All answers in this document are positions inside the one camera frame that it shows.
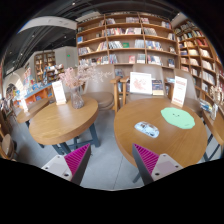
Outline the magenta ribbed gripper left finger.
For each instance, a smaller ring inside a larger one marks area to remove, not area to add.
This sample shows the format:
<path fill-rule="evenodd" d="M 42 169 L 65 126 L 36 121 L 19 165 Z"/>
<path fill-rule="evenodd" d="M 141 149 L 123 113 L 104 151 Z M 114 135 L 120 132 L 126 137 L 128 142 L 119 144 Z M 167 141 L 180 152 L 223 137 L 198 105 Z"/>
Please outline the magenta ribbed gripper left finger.
<path fill-rule="evenodd" d="M 90 155 L 91 145 L 86 144 L 65 156 L 56 155 L 42 169 L 79 185 L 84 176 Z"/>

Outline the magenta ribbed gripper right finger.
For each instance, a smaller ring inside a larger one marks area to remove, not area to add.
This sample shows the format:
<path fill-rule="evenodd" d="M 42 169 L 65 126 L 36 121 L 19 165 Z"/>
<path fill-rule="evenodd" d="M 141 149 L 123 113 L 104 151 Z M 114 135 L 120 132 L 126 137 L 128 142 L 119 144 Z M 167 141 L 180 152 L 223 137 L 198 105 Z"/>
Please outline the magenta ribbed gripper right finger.
<path fill-rule="evenodd" d="M 182 169 L 168 154 L 158 155 L 137 144 L 132 146 L 132 154 L 145 185 Z"/>

